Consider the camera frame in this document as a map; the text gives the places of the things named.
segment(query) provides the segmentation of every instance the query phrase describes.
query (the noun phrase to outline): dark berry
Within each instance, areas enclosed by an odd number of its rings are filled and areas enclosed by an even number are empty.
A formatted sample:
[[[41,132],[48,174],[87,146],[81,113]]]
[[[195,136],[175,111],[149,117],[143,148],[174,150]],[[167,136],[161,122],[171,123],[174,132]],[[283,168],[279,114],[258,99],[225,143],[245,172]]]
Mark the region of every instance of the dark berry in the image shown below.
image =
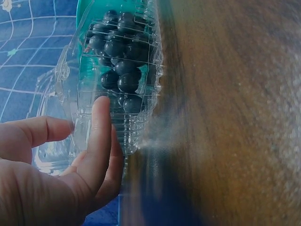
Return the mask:
[[[93,26],[94,26],[94,24],[91,24],[91,25],[89,26],[89,29],[88,29],[88,31],[87,31],[87,39],[86,39],[86,44],[88,44],[88,43],[89,43],[89,40],[90,40],[90,38],[93,36],[93,33],[92,33]]]
[[[108,29],[102,24],[97,23],[93,25],[92,34],[97,35],[99,37],[105,37],[106,33],[108,32]]]
[[[123,43],[124,44],[130,44],[133,40],[133,36],[131,34],[124,34]]]
[[[118,103],[120,104],[120,106],[123,107],[123,102],[125,101],[126,98],[127,98],[127,94],[119,94]]]
[[[149,70],[147,72],[146,84],[147,85],[155,85],[156,83],[156,74],[157,69],[155,65],[149,65]]]
[[[105,39],[107,41],[111,41],[111,40],[123,41],[123,36],[124,34],[121,33],[120,31],[110,31],[108,35],[105,37]]]
[[[118,88],[125,93],[135,93],[138,89],[139,80],[132,74],[124,74],[118,80]]]
[[[120,76],[130,72],[135,72],[136,69],[136,64],[130,60],[121,60],[117,64],[115,64],[115,71]]]
[[[110,109],[117,109],[120,108],[120,104],[118,102],[118,98],[115,96],[109,96],[110,98]]]
[[[134,34],[136,32],[135,26],[135,23],[131,20],[121,20],[118,22],[117,29],[125,34]]]
[[[141,26],[137,25],[137,24],[135,24],[134,29],[135,29],[136,32],[143,32],[144,31],[144,29]]]
[[[103,16],[103,25],[108,29],[116,29],[117,21],[118,16],[115,10],[110,10]]]
[[[111,57],[118,57],[123,54],[124,44],[121,41],[107,41],[104,45],[104,51]]]
[[[119,59],[115,59],[115,58],[112,58],[112,59],[111,59],[111,63],[112,63],[113,65],[116,65],[119,61],[120,61]]]
[[[118,74],[113,70],[110,70],[100,77],[100,82],[105,89],[114,89],[117,87]]]
[[[136,95],[128,95],[123,102],[123,109],[125,113],[137,114],[143,110],[142,98]]]
[[[136,42],[126,45],[125,59],[137,60],[141,53],[141,47]]]
[[[149,36],[143,33],[138,33],[133,36],[133,41],[137,41],[141,46],[145,46],[149,42]]]
[[[103,66],[111,67],[111,59],[110,57],[104,52],[104,51],[99,51],[99,63]]]
[[[118,18],[118,13],[115,10],[111,9],[108,12],[106,12],[103,16],[103,18],[107,18],[107,17],[117,19]]]
[[[146,20],[143,19],[142,17],[135,16],[135,23],[136,23],[137,25],[141,26],[143,30],[145,29],[145,26],[146,26]]]
[[[89,40],[89,46],[91,49],[103,49],[104,43],[104,40],[96,35],[92,36]]]
[[[125,13],[122,13],[120,14],[119,18],[118,18],[118,21],[134,21],[134,16],[132,13],[130,12],[125,12]]]

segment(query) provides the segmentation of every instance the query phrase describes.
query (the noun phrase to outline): blue patterned fabric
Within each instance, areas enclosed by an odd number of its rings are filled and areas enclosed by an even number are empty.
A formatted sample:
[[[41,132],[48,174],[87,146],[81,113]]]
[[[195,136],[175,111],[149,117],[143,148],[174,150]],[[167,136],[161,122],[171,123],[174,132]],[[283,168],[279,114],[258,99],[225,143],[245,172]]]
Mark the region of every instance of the blue patterned fabric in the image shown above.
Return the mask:
[[[26,118],[37,78],[56,66],[75,32],[76,5],[75,0],[0,0],[0,122]],[[117,225],[118,209],[117,198],[84,225]]]

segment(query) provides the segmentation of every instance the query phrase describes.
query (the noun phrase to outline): hand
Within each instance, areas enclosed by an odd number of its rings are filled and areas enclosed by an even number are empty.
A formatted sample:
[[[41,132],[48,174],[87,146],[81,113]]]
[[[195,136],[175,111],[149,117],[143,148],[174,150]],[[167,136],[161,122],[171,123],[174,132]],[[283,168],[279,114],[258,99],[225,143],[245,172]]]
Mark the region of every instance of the hand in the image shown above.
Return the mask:
[[[67,121],[37,117],[0,124],[0,225],[79,225],[118,195],[123,154],[109,109],[108,98],[95,101],[87,151],[59,177],[31,165],[32,147],[67,138]]]

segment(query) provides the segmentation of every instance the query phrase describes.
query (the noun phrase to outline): wooden surface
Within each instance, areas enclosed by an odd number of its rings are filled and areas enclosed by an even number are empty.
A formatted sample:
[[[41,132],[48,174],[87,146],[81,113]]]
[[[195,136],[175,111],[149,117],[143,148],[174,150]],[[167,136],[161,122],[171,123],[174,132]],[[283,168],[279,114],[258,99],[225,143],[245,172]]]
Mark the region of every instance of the wooden surface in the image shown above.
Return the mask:
[[[301,2],[159,2],[166,76],[122,225],[301,224]]]

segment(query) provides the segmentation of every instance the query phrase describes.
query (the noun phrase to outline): clear plastic container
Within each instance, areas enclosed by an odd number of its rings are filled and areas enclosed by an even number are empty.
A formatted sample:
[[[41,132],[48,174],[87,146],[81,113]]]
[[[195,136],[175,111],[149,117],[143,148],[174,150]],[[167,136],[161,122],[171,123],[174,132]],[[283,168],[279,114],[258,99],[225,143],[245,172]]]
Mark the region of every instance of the clear plastic container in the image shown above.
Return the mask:
[[[51,70],[38,78],[35,95],[27,118],[51,116],[66,119],[63,108],[55,94],[55,71]],[[74,145],[68,137],[62,141],[49,142],[32,149],[32,165],[39,171],[56,176],[73,161]]]
[[[155,0],[96,0],[55,69],[55,90],[74,123],[76,156],[87,148],[93,102],[111,101],[124,155],[134,153],[160,92],[162,45]]]

